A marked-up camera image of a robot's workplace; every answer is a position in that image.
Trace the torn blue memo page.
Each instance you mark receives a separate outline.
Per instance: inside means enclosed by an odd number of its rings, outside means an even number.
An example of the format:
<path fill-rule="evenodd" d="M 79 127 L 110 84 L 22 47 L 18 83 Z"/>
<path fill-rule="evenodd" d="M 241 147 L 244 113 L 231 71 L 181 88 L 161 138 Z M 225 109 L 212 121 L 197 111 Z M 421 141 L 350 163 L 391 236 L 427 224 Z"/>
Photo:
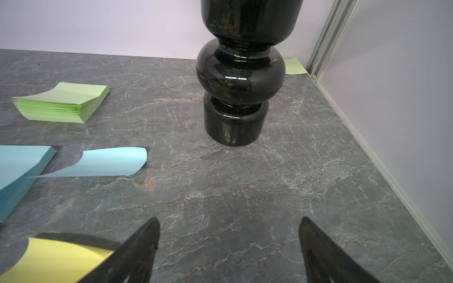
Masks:
<path fill-rule="evenodd" d="M 115 147 L 87 150 L 74 165 L 42 175 L 43 178 L 129 176 L 147 161 L 144 147 Z"/>

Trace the torn yellow memo page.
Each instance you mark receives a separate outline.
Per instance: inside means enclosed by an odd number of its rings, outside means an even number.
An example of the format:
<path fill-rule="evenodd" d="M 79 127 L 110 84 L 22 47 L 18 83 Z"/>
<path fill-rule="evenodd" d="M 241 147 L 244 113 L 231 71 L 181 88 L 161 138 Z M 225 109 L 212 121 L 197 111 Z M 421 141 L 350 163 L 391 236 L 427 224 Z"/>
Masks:
<path fill-rule="evenodd" d="M 112 253 L 92 246 L 29 238 L 25 254 L 1 275 L 1 282 L 76 283 Z"/>

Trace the green memo pad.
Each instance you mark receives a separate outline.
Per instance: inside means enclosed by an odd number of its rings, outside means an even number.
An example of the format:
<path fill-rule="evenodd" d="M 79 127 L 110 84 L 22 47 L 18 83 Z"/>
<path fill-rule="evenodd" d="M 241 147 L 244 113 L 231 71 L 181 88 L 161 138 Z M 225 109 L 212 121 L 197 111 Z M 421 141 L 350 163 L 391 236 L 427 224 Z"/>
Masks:
<path fill-rule="evenodd" d="M 28 120 L 86 123 L 109 93 L 107 86 L 60 82 L 46 92 L 12 100 Z"/>

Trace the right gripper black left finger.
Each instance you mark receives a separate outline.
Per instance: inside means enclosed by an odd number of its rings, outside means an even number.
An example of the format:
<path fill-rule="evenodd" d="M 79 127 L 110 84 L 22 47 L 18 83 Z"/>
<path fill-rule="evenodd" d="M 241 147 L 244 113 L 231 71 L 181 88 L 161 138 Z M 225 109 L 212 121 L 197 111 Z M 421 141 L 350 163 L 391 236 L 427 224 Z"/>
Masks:
<path fill-rule="evenodd" d="M 81 283 L 148 283 L 158 250 L 160 223 L 152 217 Z"/>

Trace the torn green memo page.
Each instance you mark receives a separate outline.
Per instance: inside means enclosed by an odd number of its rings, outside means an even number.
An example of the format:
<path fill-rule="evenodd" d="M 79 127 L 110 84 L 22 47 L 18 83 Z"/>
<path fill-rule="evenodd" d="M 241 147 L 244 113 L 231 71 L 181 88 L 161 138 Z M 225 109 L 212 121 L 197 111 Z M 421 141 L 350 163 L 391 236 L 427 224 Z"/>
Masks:
<path fill-rule="evenodd" d="M 291 59 L 284 59 L 284 65 L 286 75 L 303 75 L 308 73 L 296 57 Z"/>

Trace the blue memo pad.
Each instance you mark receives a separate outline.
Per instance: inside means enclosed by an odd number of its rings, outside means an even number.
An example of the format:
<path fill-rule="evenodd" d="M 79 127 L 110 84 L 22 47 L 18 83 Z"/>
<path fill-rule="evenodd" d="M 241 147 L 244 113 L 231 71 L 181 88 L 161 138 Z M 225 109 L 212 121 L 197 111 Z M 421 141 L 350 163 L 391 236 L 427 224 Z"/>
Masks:
<path fill-rule="evenodd" d="M 5 222 L 57 153 L 51 146 L 1 146 L 1 222 Z"/>

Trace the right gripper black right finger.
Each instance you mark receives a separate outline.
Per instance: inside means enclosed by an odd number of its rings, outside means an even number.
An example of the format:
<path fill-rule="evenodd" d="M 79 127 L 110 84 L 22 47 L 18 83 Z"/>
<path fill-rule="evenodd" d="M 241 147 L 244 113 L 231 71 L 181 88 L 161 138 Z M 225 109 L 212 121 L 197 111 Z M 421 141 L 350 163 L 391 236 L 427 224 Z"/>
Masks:
<path fill-rule="evenodd" d="M 298 228 L 309 283 L 377 283 L 378 280 L 348 256 L 310 218 Z"/>

